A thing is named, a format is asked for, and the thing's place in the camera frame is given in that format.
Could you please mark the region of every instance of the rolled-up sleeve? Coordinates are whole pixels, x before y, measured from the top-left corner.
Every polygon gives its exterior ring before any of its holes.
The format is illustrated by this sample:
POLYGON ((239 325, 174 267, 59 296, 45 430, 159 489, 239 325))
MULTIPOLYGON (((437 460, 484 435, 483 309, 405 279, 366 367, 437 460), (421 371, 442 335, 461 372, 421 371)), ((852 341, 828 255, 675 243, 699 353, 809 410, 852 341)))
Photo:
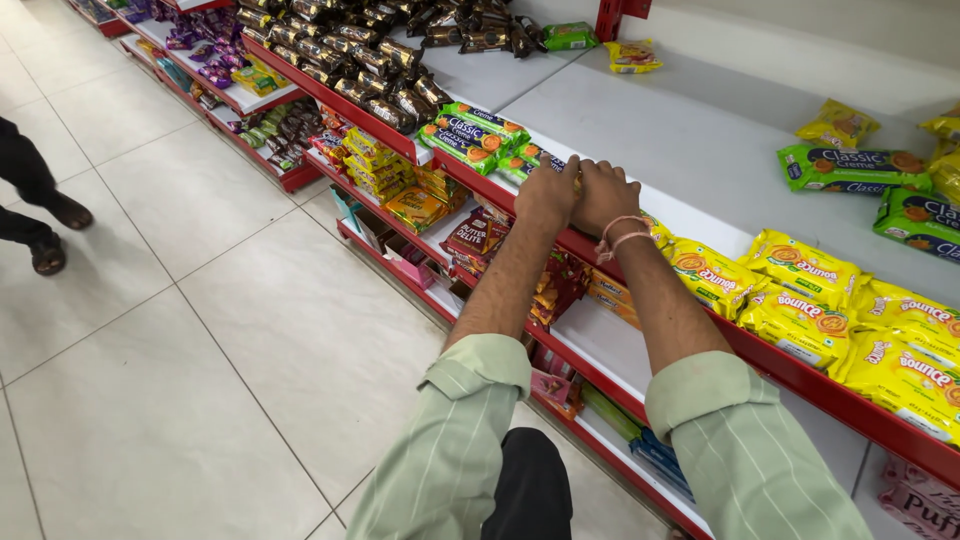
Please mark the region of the rolled-up sleeve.
POLYGON ((348 539, 480 537, 530 362, 512 337, 469 335, 427 370, 413 418, 376 466, 348 539))
POLYGON ((650 382, 645 405, 716 538, 872 538, 777 388, 740 358, 675 362, 650 382))

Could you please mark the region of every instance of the leg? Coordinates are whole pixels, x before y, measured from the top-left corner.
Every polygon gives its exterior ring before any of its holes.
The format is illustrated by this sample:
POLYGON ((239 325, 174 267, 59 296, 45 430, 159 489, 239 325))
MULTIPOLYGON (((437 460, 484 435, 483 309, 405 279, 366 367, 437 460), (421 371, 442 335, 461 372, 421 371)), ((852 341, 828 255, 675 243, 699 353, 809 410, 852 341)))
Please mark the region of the leg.
POLYGON ((532 428, 514 428, 503 439, 503 469, 483 524, 483 540, 567 540, 570 484, 557 447, 532 428))
POLYGON ((57 182, 33 142, 4 118, 0 118, 0 178, 13 184, 24 202, 46 208, 70 229, 93 223, 89 210, 57 191, 57 182))
POLYGON ((60 237, 49 225, 32 217, 0 208, 0 240, 28 246, 34 259, 34 271, 41 276, 52 276, 66 264, 60 237))

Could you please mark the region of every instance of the black trousers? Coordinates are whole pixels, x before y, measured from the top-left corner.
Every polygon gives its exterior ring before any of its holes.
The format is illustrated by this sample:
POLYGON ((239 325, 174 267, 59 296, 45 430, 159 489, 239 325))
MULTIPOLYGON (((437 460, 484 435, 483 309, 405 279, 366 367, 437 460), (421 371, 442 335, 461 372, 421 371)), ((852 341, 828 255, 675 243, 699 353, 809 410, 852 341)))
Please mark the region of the black trousers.
MULTIPOLYGON (((13 184, 26 203, 46 207, 57 201, 57 182, 47 162, 16 124, 0 118, 0 178, 13 184)), ((36 244, 53 236, 50 226, 0 208, 0 240, 36 244)))
POLYGON ((482 540, 569 540, 573 503, 560 452, 540 430, 514 428, 501 444, 503 469, 482 540))

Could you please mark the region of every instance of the hand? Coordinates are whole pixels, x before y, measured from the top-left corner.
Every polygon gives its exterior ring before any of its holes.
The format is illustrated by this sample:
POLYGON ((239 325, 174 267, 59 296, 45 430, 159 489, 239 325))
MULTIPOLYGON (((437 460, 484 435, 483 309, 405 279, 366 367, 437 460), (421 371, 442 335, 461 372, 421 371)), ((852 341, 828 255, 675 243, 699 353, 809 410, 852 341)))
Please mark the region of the hand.
MULTIPOLYGON (((608 161, 583 160, 580 170, 584 175, 583 194, 571 216, 577 229, 600 238, 614 219, 624 215, 640 216, 640 183, 627 184, 627 174, 622 168, 611 167, 608 161)), ((633 219, 620 221, 613 228, 608 233, 609 242, 626 233, 645 231, 633 219)))
POLYGON ((570 214, 577 202, 573 183, 580 174, 580 157, 574 154, 566 162, 564 172, 550 166, 550 156, 540 156, 540 167, 530 173, 520 185, 514 200, 516 221, 544 227, 546 232, 559 234, 570 223, 570 214))

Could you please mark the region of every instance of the foot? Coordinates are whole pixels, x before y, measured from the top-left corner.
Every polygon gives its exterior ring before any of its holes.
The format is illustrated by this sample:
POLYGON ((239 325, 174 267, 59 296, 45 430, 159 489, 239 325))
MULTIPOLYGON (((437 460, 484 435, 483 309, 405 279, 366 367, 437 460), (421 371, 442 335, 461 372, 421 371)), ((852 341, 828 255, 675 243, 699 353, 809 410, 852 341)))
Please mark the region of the foot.
POLYGON ((49 240, 31 245, 30 253, 34 256, 34 271, 40 276, 53 276, 66 266, 66 253, 56 233, 49 240))
POLYGON ((62 193, 57 193, 57 200, 46 206, 47 210, 65 227, 74 231, 86 229, 93 224, 93 214, 77 201, 62 193))

